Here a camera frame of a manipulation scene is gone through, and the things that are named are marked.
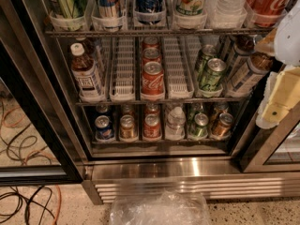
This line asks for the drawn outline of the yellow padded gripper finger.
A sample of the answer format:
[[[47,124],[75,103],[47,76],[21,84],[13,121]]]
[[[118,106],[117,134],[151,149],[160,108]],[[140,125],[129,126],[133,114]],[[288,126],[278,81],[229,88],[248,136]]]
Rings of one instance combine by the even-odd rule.
[[[271,72],[258,109],[256,125],[269,129],[277,126],[300,101],[300,67],[285,67]]]
[[[270,33],[268,33],[263,39],[258,41],[254,46],[254,50],[259,53],[265,53],[269,56],[275,55],[275,36],[277,29],[274,28]]]

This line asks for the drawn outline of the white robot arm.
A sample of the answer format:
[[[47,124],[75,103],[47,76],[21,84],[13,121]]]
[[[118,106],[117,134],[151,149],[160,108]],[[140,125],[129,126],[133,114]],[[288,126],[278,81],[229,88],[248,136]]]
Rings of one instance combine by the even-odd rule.
[[[285,65],[279,73],[270,73],[256,118],[259,128],[274,128],[300,101],[300,0],[255,51],[274,56]]]

